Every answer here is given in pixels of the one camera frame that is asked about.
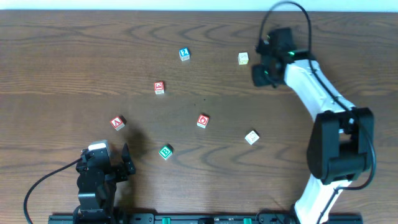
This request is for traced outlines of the red letter I block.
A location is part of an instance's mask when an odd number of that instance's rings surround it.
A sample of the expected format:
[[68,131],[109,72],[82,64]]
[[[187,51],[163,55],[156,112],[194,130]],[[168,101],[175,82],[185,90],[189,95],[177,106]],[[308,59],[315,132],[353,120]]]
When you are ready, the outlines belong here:
[[156,95],[161,95],[165,93],[165,87],[163,82],[154,83],[154,91]]

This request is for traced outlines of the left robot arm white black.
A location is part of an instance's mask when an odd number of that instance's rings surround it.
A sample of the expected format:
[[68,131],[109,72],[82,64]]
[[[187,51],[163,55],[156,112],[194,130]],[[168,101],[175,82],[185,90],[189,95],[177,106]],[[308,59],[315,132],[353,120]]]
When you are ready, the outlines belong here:
[[121,153],[122,162],[112,165],[107,141],[100,141],[82,150],[76,165],[80,205],[72,216],[73,223],[121,223],[123,213],[114,208],[117,183],[128,180],[136,168],[127,144]]

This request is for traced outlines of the blue number 2 block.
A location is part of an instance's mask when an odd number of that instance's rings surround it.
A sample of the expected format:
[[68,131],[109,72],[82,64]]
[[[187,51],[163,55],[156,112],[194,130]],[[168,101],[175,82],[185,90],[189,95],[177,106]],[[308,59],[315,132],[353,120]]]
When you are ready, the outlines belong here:
[[187,47],[180,49],[178,53],[181,61],[190,60],[190,51]]

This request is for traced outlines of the red letter A block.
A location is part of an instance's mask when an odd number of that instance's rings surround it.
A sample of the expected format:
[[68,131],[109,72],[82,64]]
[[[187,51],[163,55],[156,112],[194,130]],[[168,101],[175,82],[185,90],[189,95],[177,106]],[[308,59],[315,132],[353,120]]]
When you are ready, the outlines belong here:
[[110,121],[110,123],[111,123],[112,127],[117,131],[119,131],[126,125],[126,122],[125,122],[125,119],[123,118],[123,116],[116,116],[115,118],[113,118]]

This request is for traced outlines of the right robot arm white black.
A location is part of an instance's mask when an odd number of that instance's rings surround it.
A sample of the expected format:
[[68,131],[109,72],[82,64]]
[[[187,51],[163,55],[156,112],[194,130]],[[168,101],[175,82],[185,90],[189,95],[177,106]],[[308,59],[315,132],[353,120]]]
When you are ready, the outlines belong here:
[[299,50],[289,28],[275,29],[260,39],[259,64],[252,68],[255,86],[287,85],[313,119],[307,148],[310,178],[284,223],[362,223],[361,215],[332,215],[344,190],[367,170],[374,169],[374,116],[357,108],[324,76],[309,50]]

